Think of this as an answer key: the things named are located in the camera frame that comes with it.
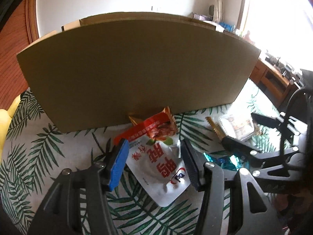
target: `leaf print tablecloth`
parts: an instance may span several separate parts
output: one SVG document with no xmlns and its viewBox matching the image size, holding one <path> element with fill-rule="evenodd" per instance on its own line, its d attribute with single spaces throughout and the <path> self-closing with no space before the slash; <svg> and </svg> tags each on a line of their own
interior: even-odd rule
<svg viewBox="0 0 313 235">
<path fill-rule="evenodd" d="M 212 157 L 225 156 L 205 117 L 217 119 L 236 110 L 255 111 L 273 117 L 278 115 L 269 99 L 248 80 L 233 104 L 175 115 L 179 137 L 188 138 L 196 150 L 206 151 Z M 86 169 L 93 162 L 103 160 L 112 149 L 112 139 L 130 126 L 127 124 L 61 133 L 28 89 L 10 124 L 0 167 L 3 207 L 20 232 L 27 233 L 53 179 L 64 168 Z M 263 135 L 254 136 L 251 143 L 264 152 L 278 150 L 279 133 L 266 127 L 261 127 L 261 130 Z M 81 223 L 84 234 L 90 234 L 83 189 L 81 198 Z M 203 193 L 196 192 L 190 185 L 168 207 L 159 207 L 126 166 L 119 186 L 108 193 L 107 198 L 119 234 L 189 235 L 194 233 Z M 228 191 L 225 191 L 223 210 L 221 233 L 226 234 Z"/>
</svg>

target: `silver bolt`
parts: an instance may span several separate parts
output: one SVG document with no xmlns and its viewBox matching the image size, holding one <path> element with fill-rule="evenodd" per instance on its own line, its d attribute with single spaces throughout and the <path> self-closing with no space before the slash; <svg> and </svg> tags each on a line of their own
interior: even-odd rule
<svg viewBox="0 0 313 235">
<path fill-rule="evenodd" d="M 258 177 L 258 176 L 260 175 L 260 171 L 259 171 L 259 170 L 255 170 L 255 171 L 252 173 L 252 175 L 253 175 L 254 177 Z"/>
<path fill-rule="evenodd" d="M 69 175 L 71 172 L 72 172 L 71 169 L 66 168 L 66 169 L 62 170 L 62 175 L 66 176 L 66 175 Z"/>
<path fill-rule="evenodd" d="M 208 168 L 213 168 L 213 167 L 215 167 L 215 163 L 213 163 L 213 162 L 206 162 L 205 166 L 207 166 Z"/>
<path fill-rule="evenodd" d="M 242 175 L 248 175 L 249 174 L 249 171 L 246 169 L 246 168 L 241 168 L 239 170 L 239 172 L 242 174 Z"/>
<path fill-rule="evenodd" d="M 257 153 L 258 153 L 257 151 L 252 150 L 252 151 L 250 152 L 250 155 L 256 155 Z"/>
<path fill-rule="evenodd" d="M 96 163 L 95 163 L 95 166 L 96 166 L 97 168 L 103 168 L 103 167 L 104 167 L 104 164 L 103 164 L 102 162 L 96 162 Z"/>
</svg>

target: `plastic snack bag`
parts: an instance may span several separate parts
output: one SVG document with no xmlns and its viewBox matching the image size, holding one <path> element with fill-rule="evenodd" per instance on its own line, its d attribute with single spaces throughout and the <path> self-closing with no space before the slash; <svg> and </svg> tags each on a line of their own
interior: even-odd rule
<svg viewBox="0 0 313 235">
<path fill-rule="evenodd" d="M 121 138 L 129 141 L 126 164 L 161 207 L 171 204 L 190 184 L 176 132 L 175 121 L 165 108 L 114 139 L 115 144 Z"/>
</svg>

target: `red and white snack package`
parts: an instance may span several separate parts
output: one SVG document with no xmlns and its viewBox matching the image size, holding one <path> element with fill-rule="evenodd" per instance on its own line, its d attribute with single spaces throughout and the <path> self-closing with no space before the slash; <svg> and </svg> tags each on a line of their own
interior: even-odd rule
<svg viewBox="0 0 313 235">
<path fill-rule="evenodd" d="M 122 138 L 129 141 L 126 164 L 161 207 L 171 204 L 190 184 L 176 132 L 175 122 L 165 108 L 114 139 L 115 145 Z"/>
</svg>

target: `yellow chair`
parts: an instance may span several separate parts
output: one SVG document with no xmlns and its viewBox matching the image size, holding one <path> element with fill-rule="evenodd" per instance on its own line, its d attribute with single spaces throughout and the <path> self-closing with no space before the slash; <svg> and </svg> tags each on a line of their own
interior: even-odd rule
<svg viewBox="0 0 313 235">
<path fill-rule="evenodd" d="M 21 96 L 19 95 L 14 99 L 8 110 L 0 109 L 0 160 L 2 156 L 2 150 L 5 142 L 5 137 L 7 135 L 7 130 L 9 129 L 11 120 L 14 113 L 21 101 Z"/>
</svg>

